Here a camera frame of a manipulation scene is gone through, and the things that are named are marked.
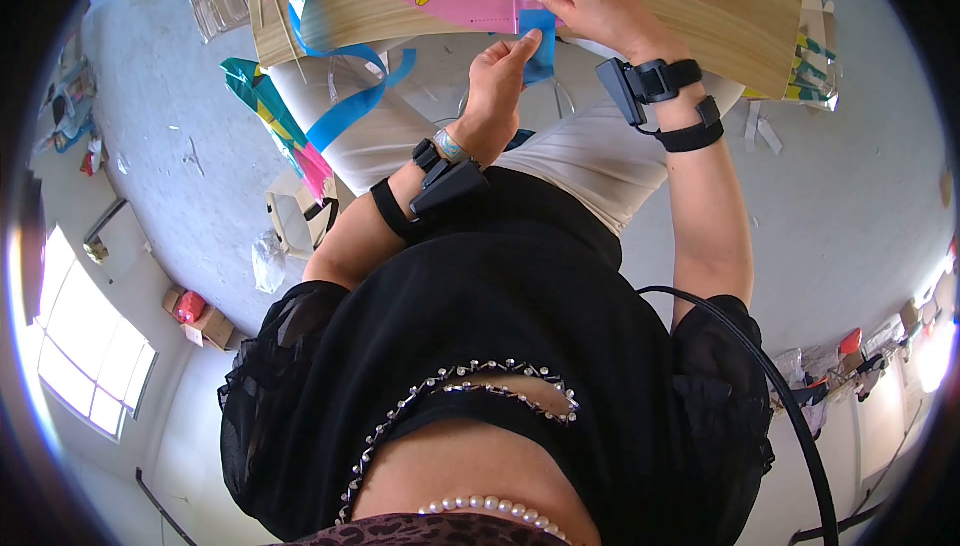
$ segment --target beige pants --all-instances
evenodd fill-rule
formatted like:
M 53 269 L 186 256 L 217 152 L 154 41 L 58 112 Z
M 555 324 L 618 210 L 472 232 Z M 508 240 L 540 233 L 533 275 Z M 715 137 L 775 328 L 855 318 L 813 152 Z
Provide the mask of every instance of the beige pants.
M 302 58 L 271 67 L 270 78 L 304 131 L 331 107 L 330 70 L 340 99 L 378 80 L 358 59 Z M 716 98 L 721 115 L 737 102 L 743 86 L 705 73 L 706 91 Z M 438 127 L 426 120 L 393 90 L 376 108 L 344 131 L 324 151 L 330 168 L 358 195 L 393 174 L 420 140 Z M 537 132 L 521 147 L 505 152 L 498 167 L 544 179 L 573 194 L 616 235 L 641 204 L 666 179 L 664 147 L 635 131 L 614 102 L 605 98 L 593 107 Z

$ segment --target hand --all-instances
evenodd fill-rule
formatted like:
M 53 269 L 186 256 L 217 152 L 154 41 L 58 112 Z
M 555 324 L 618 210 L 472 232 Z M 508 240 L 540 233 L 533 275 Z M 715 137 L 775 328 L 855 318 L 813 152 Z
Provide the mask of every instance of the hand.
M 484 167 L 494 163 L 521 126 L 517 103 L 524 89 L 523 65 L 543 38 L 542 31 L 532 29 L 519 41 L 501 40 L 470 65 L 466 110 L 446 131 Z
M 581 35 L 612 48 L 639 65 L 690 58 L 682 40 L 639 0 L 536 0 Z

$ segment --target finger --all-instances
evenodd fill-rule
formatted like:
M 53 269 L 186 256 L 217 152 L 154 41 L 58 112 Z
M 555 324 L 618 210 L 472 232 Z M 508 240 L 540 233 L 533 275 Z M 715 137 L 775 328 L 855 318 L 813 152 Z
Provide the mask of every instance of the finger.
M 523 36 L 523 39 L 507 44 L 507 47 L 510 48 L 510 54 L 508 54 L 506 58 L 512 62 L 523 65 L 533 58 L 533 55 L 537 52 L 537 48 L 540 47 L 543 40 L 544 33 L 541 30 L 537 28 L 530 29 L 527 31 L 527 34 Z
M 512 51 L 510 44 L 513 43 L 514 42 L 512 40 L 509 42 L 507 40 L 500 40 L 499 42 L 477 54 L 474 62 L 483 63 L 484 65 L 496 64 L 498 61 L 506 58 L 510 54 Z
M 557 15 L 561 19 L 570 15 L 576 8 L 573 0 L 536 0 L 543 4 L 547 10 Z

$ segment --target window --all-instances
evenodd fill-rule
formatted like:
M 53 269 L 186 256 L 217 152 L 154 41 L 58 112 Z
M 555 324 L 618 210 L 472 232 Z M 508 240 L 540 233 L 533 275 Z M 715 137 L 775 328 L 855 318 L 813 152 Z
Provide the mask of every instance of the window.
M 157 352 L 97 288 L 64 232 L 47 240 L 40 314 L 27 333 L 43 383 L 104 432 L 137 415 Z

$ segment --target rhinestone trim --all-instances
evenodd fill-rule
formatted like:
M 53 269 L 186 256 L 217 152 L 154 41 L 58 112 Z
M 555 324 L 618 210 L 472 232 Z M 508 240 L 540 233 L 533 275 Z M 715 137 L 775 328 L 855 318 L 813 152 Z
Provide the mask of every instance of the rhinestone trim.
M 562 393 L 563 397 L 566 398 L 567 404 L 570 406 L 570 412 L 559 415 L 553 414 L 552 412 L 541 408 L 539 402 L 531 401 L 525 394 L 521 392 L 511 391 L 506 385 L 494 385 L 490 382 L 474 384 L 471 381 L 463 381 L 460 384 L 447 384 L 443 387 L 437 386 L 438 383 L 442 383 L 451 379 L 458 379 L 461 377 L 465 378 L 473 375 L 474 373 L 484 371 L 502 371 L 505 373 L 516 373 L 519 375 L 525 375 L 527 377 L 537 377 L 539 379 L 543 379 L 548 384 L 553 384 L 554 388 Z M 387 420 L 384 421 L 383 424 L 377 425 L 376 428 L 374 428 L 374 431 L 364 438 L 366 449 L 360 455 L 359 463 L 355 464 L 351 469 L 353 473 L 353 479 L 350 480 L 349 484 L 346 486 L 346 491 L 340 495 L 340 500 L 345 502 L 345 505 L 337 514 L 338 518 L 334 520 L 334 525 L 341 525 L 342 523 L 350 522 L 353 512 L 352 508 L 354 507 L 354 499 L 356 498 L 357 493 L 360 491 L 360 486 L 363 483 L 364 476 L 370 467 L 370 462 L 373 459 L 374 449 L 377 447 L 380 439 L 388 432 L 390 427 L 399 418 L 401 418 L 404 408 L 422 396 L 428 396 L 440 391 L 450 393 L 452 391 L 469 392 L 481 389 L 484 389 L 487 392 L 497 396 L 514 398 L 518 402 L 526 404 L 537 414 L 543 415 L 543 418 L 556 421 L 565 427 L 569 427 L 570 423 L 577 420 L 576 411 L 580 409 L 580 404 L 573 399 L 574 391 L 572 389 L 567 389 L 564 379 L 560 375 L 551 375 L 550 369 L 545 366 L 537 368 L 529 362 L 517 362 L 514 359 L 507 359 L 502 364 L 496 360 L 488 360 L 487 362 L 483 363 L 481 363 L 479 360 L 471 360 L 469 367 L 465 365 L 451 365 L 450 369 L 441 367 L 440 369 L 437 369 L 436 376 L 427 377 L 422 383 L 420 383 L 420 385 L 411 386 L 409 395 L 403 400 L 398 400 L 396 402 L 396 410 L 389 410 L 387 412 Z

